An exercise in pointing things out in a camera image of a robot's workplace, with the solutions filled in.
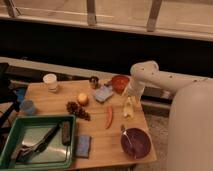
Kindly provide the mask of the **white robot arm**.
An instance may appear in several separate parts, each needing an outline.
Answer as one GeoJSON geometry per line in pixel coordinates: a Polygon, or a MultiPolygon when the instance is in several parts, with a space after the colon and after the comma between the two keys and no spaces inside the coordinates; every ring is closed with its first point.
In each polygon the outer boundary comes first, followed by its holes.
{"type": "Polygon", "coordinates": [[[213,78],[133,64],[125,95],[140,99],[152,84],[174,94],[169,113],[167,171],[213,171],[213,78]]]}

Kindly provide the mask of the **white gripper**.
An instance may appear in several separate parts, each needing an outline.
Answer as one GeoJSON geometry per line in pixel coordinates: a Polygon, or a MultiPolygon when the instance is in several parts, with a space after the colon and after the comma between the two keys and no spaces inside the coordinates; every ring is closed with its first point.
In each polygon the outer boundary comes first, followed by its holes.
{"type": "Polygon", "coordinates": [[[134,103],[137,107],[141,108],[140,99],[144,93],[145,85],[140,83],[134,78],[131,78],[127,84],[125,91],[122,93],[123,98],[128,98],[129,96],[134,96],[134,103]]]}

